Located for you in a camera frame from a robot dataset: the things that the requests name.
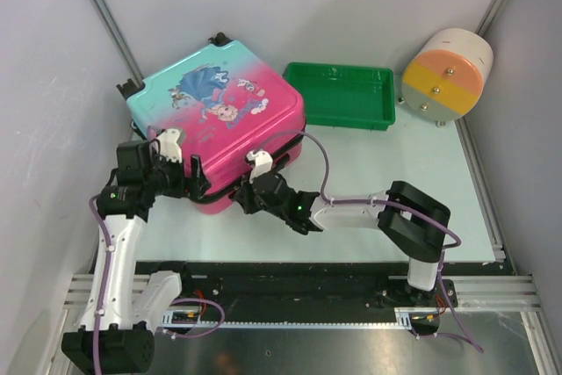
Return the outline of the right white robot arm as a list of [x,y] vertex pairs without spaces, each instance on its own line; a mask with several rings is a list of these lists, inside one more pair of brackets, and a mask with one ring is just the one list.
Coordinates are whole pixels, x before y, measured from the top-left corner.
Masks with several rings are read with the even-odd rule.
[[449,229],[450,209],[404,181],[376,194],[325,198],[321,192],[295,191],[272,170],[243,181],[232,199],[246,214],[266,212],[302,235],[337,228],[383,233],[408,256],[408,270],[401,287],[385,288],[382,306],[434,305],[444,252],[462,243]]

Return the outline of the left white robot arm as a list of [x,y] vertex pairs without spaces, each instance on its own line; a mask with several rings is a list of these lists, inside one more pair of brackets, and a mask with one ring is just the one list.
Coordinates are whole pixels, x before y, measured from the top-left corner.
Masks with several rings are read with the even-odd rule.
[[133,296],[137,247],[155,200],[187,193],[179,141],[162,136],[128,141],[116,154],[108,183],[90,200],[99,229],[90,296],[77,330],[64,333],[61,341],[64,355],[84,374],[147,371],[164,312],[194,293],[189,278],[159,270],[140,296]]

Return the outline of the pink and teal kids suitcase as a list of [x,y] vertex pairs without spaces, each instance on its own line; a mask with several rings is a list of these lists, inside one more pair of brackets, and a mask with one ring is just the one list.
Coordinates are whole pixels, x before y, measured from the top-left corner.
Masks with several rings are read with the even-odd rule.
[[306,128],[302,96],[239,40],[219,32],[207,46],[136,84],[118,87],[143,137],[182,128],[189,198],[190,157],[199,155],[211,188],[199,203],[201,213],[217,214],[250,171],[246,154],[269,152],[275,164],[294,162]]

